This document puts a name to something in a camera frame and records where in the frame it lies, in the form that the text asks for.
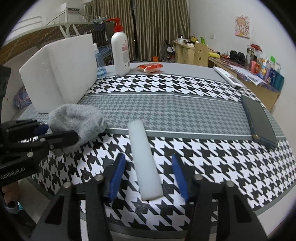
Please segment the person's left hand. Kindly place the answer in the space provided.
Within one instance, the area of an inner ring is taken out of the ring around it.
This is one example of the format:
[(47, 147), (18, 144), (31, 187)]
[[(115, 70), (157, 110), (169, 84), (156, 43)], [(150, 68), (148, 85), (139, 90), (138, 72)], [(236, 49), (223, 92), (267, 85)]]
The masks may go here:
[(20, 197), (20, 188), (18, 181), (4, 186), (2, 189), (4, 194), (4, 201), (7, 205), (10, 203), (17, 204)]

